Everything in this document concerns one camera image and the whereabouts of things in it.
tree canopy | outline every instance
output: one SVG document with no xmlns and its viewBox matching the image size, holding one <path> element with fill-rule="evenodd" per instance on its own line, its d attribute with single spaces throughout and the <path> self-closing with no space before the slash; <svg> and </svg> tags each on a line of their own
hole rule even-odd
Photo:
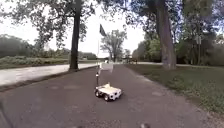
<svg viewBox="0 0 224 128">
<path fill-rule="evenodd" d="M 112 30 L 112 32 L 107 33 L 107 36 L 102 39 L 102 45 L 100 47 L 109 53 L 113 61 L 116 61 L 118 57 L 122 57 L 122 44 L 126 38 L 127 35 L 124 31 Z"/>
</svg>

bush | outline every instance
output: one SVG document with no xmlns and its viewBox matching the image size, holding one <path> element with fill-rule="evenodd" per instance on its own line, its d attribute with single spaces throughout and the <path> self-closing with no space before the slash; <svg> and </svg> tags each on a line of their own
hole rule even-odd
<svg viewBox="0 0 224 128">
<path fill-rule="evenodd" d="M 10 65 L 9 67 L 21 67 L 21 66 L 27 67 L 27 66 L 42 66 L 42 65 L 54 65 L 54 64 L 68 64 L 68 59 L 27 58 L 23 56 L 15 56 L 15 57 L 7 56 L 0 59 L 0 65 L 1 65 L 0 68 L 4 68 L 6 65 Z"/>
</svg>

sky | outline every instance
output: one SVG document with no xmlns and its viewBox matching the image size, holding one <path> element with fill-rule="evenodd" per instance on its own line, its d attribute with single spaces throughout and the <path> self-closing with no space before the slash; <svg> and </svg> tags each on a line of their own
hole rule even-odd
<svg viewBox="0 0 224 128">
<path fill-rule="evenodd" d="M 120 30 L 123 31 L 123 24 L 125 23 L 124 18 L 116 15 L 114 22 L 107 21 L 105 19 L 100 18 L 100 14 L 102 14 L 102 10 L 100 8 L 96 9 L 96 15 L 92 15 L 89 17 L 87 21 L 87 34 L 84 42 L 79 43 L 79 51 L 82 52 L 92 52 L 95 53 L 99 57 L 107 57 L 108 53 L 102 50 L 98 52 L 98 43 L 101 43 L 100 40 L 102 36 L 99 33 L 99 26 L 102 24 L 105 32 L 111 32 L 112 30 Z M 10 20 L 4 20 L 3 24 L 0 24 L 0 34 L 8 34 L 16 37 L 20 37 L 24 40 L 27 40 L 30 44 L 34 44 L 34 39 L 37 38 L 38 32 L 34 27 L 32 27 L 31 23 L 20 26 L 13 26 L 10 23 Z M 72 31 L 67 31 L 67 39 L 63 42 L 65 47 L 71 49 L 71 39 L 72 39 Z M 144 40 L 144 32 L 142 28 L 139 26 L 137 28 L 133 28 L 131 26 L 127 27 L 127 39 L 123 43 L 124 49 L 129 49 L 131 53 L 138 47 L 138 43 Z M 52 39 L 48 46 L 52 49 L 56 49 L 56 40 Z"/>
</svg>

tree trunk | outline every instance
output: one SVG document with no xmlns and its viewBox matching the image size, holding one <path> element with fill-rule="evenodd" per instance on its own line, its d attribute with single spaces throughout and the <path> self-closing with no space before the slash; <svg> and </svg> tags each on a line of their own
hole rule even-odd
<svg viewBox="0 0 224 128">
<path fill-rule="evenodd" d="M 72 48 L 70 57 L 70 69 L 78 70 L 78 44 L 79 44 L 79 25 L 81 14 L 81 0 L 77 0 L 76 14 L 74 17 L 73 34 L 72 34 Z"/>
<path fill-rule="evenodd" d="M 176 55 L 172 41 L 168 8 L 165 0 L 156 1 L 156 25 L 162 48 L 162 63 L 167 70 L 176 68 Z"/>
</svg>

paved path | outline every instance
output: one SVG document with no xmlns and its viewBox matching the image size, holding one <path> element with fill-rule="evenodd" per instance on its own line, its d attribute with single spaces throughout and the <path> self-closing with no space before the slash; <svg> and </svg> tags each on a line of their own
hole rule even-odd
<svg viewBox="0 0 224 128">
<path fill-rule="evenodd" d="M 123 89 L 115 102 L 94 96 L 96 69 L 67 74 L 0 93 L 15 128 L 223 128 L 181 96 L 115 66 L 111 84 Z M 0 117 L 0 128 L 7 128 Z"/>
<path fill-rule="evenodd" d="M 95 65 L 79 64 L 79 68 L 82 69 Z M 0 70 L 0 86 L 66 72 L 68 68 L 69 65 L 56 65 Z"/>
</svg>

